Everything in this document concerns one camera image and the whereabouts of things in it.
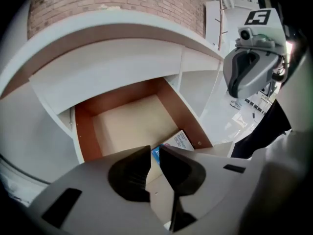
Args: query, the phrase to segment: blue package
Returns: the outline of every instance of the blue package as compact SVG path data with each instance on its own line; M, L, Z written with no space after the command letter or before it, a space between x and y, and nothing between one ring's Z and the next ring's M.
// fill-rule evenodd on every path
M154 159L156 160L156 162L158 163L158 165L160 165L160 145L156 148L154 148L151 153L154 157Z

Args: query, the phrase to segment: black and white tag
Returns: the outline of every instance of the black and white tag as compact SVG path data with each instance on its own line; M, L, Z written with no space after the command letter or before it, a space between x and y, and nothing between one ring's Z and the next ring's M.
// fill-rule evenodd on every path
M266 25L268 23L270 10L256 10L249 13L245 25Z

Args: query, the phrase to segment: white floor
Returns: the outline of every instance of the white floor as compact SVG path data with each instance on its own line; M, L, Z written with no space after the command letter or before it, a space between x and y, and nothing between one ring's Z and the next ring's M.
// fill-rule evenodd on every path
M201 122L213 145L229 141L237 142L249 135L263 118L263 114L243 102L240 110L229 105L233 98L225 94L219 100L210 103L201 117Z

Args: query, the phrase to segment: brick wall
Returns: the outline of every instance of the brick wall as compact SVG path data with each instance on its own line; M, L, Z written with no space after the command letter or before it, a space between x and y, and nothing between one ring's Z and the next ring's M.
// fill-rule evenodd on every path
M32 0L28 38L66 17L111 6L143 11L174 21L205 35L204 3L209 0Z

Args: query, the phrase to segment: open drawer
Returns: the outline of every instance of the open drawer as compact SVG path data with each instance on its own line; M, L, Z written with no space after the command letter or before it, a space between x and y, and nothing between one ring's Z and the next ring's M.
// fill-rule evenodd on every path
M153 148L178 130L195 149L212 147L197 118L164 78L81 102L75 106L75 122L84 161L144 145Z

